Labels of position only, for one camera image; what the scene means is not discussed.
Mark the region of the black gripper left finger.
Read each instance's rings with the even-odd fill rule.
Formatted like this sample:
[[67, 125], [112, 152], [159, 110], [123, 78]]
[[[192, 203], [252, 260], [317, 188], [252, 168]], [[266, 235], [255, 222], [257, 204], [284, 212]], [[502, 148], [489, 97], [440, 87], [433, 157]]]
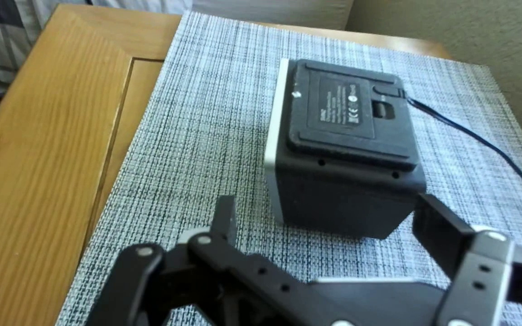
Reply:
[[196, 306], [212, 326], [302, 326], [306, 288], [263, 255], [232, 246], [235, 197], [215, 201], [212, 224], [172, 250], [156, 242], [119, 251], [85, 326], [165, 326]]

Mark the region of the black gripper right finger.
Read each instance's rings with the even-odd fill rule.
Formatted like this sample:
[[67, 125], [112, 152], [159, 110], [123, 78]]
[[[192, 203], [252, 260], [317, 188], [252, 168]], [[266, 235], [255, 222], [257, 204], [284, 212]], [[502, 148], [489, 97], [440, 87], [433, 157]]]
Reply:
[[431, 193], [418, 195], [411, 232], [449, 279], [435, 326], [498, 326], [505, 302], [522, 306], [522, 246], [511, 235], [475, 230]]

